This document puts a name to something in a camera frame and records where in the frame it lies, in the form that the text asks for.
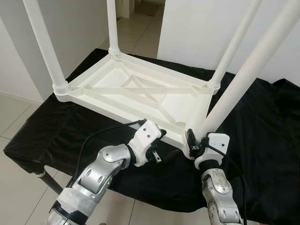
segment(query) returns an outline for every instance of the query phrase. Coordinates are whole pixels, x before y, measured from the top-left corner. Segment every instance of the black cable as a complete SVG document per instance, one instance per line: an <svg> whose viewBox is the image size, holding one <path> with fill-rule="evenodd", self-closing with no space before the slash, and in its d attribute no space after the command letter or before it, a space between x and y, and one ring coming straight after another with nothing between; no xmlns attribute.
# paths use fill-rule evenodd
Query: black cable
<svg viewBox="0 0 300 225"><path fill-rule="evenodd" d="M238 171L238 173L240 174L240 180L242 183L242 188L243 188L243 212L244 212L244 225L247 225L247 209L246 209L246 181L243 177L243 173L241 172L240 168L236 165L236 163L226 154L224 154L223 152L221 152L220 150L216 149L215 147L210 146L209 144L206 145L206 147L210 148L211 150L219 153L220 155L222 155L223 157L226 157L231 163L232 165L234 165L235 169Z"/></svg>
<svg viewBox="0 0 300 225"><path fill-rule="evenodd" d="M102 132L105 132L105 131L109 131L109 130L113 130L113 129L117 129L117 128L123 128L123 127L127 127L127 126L131 126L131 125L134 125L134 124L140 124L142 125L143 123L145 123L146 120L137 120L135 122L131 122L131 123L125 123L125 124L122 124L122 125L119 125L119 126L116 126L116 127L110 127L110 128L106 128L106 129L102 129L102 130L98 130L96 131L95 133L89 135L85 141L83 142L82 146L81 146L81 149L80 149L80 152L79 152L79 156L78 156L78 161L77 161L77 165L76 165L76 170L75 170L75 174L72 178L72 182L70 183L69 187L71 187L75 181L75 179L77 178L77 175L78 175L78 172L79 172L79 165L80 165L80 160L81 160L81 154L82 154L82 151L85 147L85 145L87 144L87 142L89 141L89 139L91 139L93 136L97 135L97 134L100 134Z"/></svg>

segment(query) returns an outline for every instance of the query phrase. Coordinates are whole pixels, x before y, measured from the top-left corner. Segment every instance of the tile floor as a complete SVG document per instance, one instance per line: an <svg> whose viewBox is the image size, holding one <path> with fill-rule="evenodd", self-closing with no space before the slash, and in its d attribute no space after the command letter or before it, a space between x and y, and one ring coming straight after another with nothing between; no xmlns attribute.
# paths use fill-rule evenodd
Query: tile floor
<svg viewBox="0 0 300 225"><path fill-rule="evenodd" d="M120 18L118 39L121 52L156 58L163 13L164 7L161 6L155 16L132 14L129 19ZM98 46L106 50L108 47L108 38Z"/></svg>
<svg viewBox="0 0 300 225"><path fill-rule="evenodd" d="M38 108L24 101L0 95L0 224L44 225L57 194L36 175L28 174L3 149ZM65 186L70 176L47 167ZM207 210L193 213L166 211L108 190L87 225L209 225Z"/></svg>

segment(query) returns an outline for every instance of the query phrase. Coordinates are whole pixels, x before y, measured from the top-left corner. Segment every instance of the black fabric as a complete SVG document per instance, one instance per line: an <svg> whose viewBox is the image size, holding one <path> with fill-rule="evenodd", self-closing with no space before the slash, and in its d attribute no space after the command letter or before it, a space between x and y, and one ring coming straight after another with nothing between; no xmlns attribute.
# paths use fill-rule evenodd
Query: black fabric
<svg viewBox="0 0 300 225"><path fill-rule="evenodd" d="M107 54L96 49L70 75L77 77ZM152 63L209 80L211 70L138 57ZM227 73L210 109L234 75ZM49 165L73 175L85 138L118 122L74 103L61 103L52 94L27 120L4 152L29 173L41 173ZM218 129L230 136L227 154L245 171L247 215L271 225L299 224L300 216L300 88L287 80L270 84L256 79ZM101 147L127 143L134 130L127 127L92 138L82 155L81 168ZM150 162L121 171L110 189L166 210L191 212L206 205L201 194L199 171L181 151L164 142L157 152L164 163ZM242 212L242 189L234 167L223 159Z"/></svg>

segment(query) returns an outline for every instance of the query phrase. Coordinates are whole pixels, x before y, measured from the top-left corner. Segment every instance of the black tablecloth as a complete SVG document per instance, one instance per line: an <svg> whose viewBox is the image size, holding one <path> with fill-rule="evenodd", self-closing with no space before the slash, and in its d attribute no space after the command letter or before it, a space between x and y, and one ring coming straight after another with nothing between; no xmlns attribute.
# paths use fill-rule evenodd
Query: black tablecloth
<svg viewBox="0 0 300 225"><path fill-rule="evenodd" d="M68 81L105 55L107 51L94 50ZM209 80L213 74L211 70L139 58L203 80ZM233 77L229 73L224 76L210 109ZM29 173L41 173L44 165L49 165L73 175L85 138L96 130L116 125L119 123L77 104L61 103L52 94L4 152ZM230 136L227 154L246 173L248 218L268 224L299 224L300 88L284 79L274 84L256 79L218 132ZM96 157L101 147L127 143L133 133L127 127L93 138L83 153L81 168ZM164 142L158 144L158 152L165 157L164 163L131 166L114 178L110 189L166 210L191 212L204 207L199 172L193 162ZM240 179L226 159L222 167L242 212Z"/></svg>

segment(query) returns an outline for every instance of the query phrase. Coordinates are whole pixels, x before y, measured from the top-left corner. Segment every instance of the table leg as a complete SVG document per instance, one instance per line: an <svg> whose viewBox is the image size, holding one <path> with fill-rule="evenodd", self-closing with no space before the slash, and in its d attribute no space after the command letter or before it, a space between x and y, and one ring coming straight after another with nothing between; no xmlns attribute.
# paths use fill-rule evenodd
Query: table leg
<svg viewBox="0 0 300 225"><path fill-rule="evenodd" d="M43 182L45 182L53 191L55 191L58 195L62 192L62 187L50 176L49 173L44 169L44 172L38 174L39 177Z"/></svg>

